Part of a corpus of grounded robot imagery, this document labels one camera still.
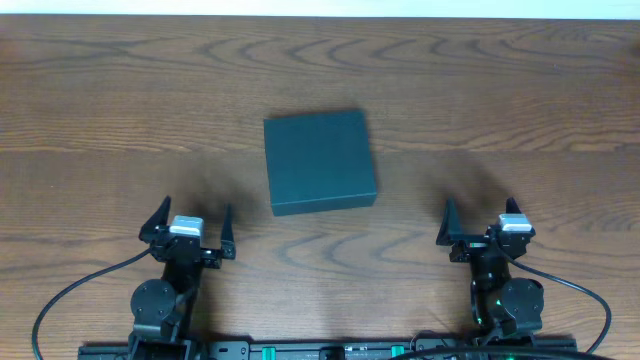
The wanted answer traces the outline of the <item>dark green box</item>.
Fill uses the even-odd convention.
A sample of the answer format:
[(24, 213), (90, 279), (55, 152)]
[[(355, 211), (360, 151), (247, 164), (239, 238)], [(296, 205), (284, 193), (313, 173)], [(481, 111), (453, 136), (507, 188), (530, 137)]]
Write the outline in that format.
[(377, 184), (363, 111), (266, 119), (264, 142), (274, 215), (375, 203)]

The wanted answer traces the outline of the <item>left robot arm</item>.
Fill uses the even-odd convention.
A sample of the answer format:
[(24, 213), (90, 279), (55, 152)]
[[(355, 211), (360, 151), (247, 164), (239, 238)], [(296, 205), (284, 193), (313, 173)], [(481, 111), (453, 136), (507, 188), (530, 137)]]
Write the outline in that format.
[(139, 239), (149, 245), (150, 255), (164, 264), (164, 270), (160, 278), (139, 285), (131, 297), (130, 360), (206, 359), (207, 345), (190, 336), (201, 275), (206, 268), (220, 268), (224, 259), (236, 258), (230, 206), (225, 207), (218, 249), (201, 245), (203, 219), (170, 218), (170, 207), (167, 197), (139, 232)]

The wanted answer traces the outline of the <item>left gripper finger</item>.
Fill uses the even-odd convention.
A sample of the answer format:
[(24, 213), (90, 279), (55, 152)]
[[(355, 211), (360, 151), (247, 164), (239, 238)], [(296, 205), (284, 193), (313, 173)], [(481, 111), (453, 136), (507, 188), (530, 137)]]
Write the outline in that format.
[(236, 245), (232, 228), (232, 208), (225, 206), (224, 221), (221, 229), (221, 257), (227, 260), (236, 259)]
[(168, 231), (168, 217), (171, 208), (171, 197), (166, 196), (158, 209), (151, 217), (142, 225), (138, 238), (147, 243), (152, 244), (158, 241), (163, 234)]

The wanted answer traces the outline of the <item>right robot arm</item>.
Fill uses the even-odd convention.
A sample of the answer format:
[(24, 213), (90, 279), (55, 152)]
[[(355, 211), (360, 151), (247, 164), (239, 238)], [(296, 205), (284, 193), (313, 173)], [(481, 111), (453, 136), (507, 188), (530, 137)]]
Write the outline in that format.
[(544, 289), (536, 280), (514, 278), (509, 262), (526, 253), (535, 235), (516, 201), (506, 201), (505, 212), (483, 234), (466, 233), (452, 199), (446, 202), (436, 244), (450, 249), (452, 263), (471, 270), (471, 311), (479, 330), (473, 344), (485, 346), (506, 339), (522, 339), (542, 328)]

